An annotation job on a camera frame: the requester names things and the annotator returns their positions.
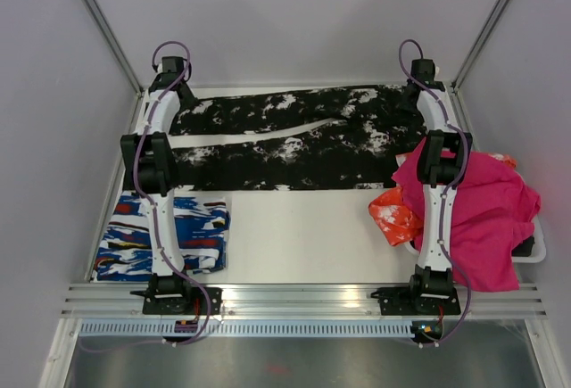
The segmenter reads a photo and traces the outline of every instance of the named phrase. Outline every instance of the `clothing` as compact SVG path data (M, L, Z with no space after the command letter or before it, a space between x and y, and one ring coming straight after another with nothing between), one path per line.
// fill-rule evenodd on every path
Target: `clothing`
M424 219L422 185L417 180L418 157L424 142L394 173L402 186L402 200ZM451 256L480 292L517 290L511 251L534 232L532 219L541 207L540 196L502 161L472 152L452 212ZM419 249L422 235L415 241ZM466 285L458 271L454 281Z
M230 217L224 200L175 197L174 214L186 270L198 274L225 268ZM149 225L141 200L136 194L124 192L99 245L94 278L145 282L150 279L152 259Z
M323 190L394 186L394 156L425 134L422 116L399 108L402 87L336 87L201 100L170 134L250 134L330 123L243 144L173 149L194 190Z
M507 167L514 169L516 160L507 154L486 153ZM411 153L398 154L396 161L401 166ZM402 199L402 187L387 190L368 205L368 213L385 235L386 241L393 247L422 234L424 221L412 212Z

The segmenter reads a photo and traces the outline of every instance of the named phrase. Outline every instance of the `pink cloth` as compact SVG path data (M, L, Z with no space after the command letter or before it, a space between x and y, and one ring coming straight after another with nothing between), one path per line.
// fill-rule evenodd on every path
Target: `pink cloth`
M403 189L404 204L424 220L425 202L417 180L424 141L393 174ZM472 152L452 212L451 256L480 292L517 290L511 251L534 232L532 218L540 196L515 170L485 153ZM415 238L421 248L422 235ZM454 281L466 285L458 271Z

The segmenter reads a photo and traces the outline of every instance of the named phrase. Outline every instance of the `folded cloth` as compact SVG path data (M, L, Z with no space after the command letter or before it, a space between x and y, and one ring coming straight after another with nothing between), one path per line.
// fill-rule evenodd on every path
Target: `folded cloth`
M424 219L422 185L417 164L424 141L394 173L402 186L402 200ZM500 292L519 288L511 251L534 232L532 219L541 207L540 196L503 161L472 152L452 212L451 256L470 278L474 290ZM415 238L422 246L422 235ZM458 271L454 281L466 285Z
M174 214L186 270L197 274L225 268L230 216L224 199L176 197ZM99 244L94 280L148 281L152 261L149 225L141 200L124 192Z

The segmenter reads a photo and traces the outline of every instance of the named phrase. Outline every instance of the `floor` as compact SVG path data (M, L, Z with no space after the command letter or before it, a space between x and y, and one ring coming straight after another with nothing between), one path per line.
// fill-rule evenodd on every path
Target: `floor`
M224 194L228 267L206 283L408 282L416 258L391 247L368 215L378 190Z
M133 338L86 338L93 349ZM439 349L394 339L212 338L76 352L68 388L543 387L523 323L466 323Z

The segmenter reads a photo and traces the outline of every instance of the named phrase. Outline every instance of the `black and white pants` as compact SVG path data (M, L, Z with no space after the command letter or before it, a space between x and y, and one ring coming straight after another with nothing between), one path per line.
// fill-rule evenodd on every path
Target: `black and white pants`
M394 186L395 155L425 134L420 113L399 108L402 87L335 87L203 99L170 134L248 134L329 123L295 136L174 150L194 190L319 190Z

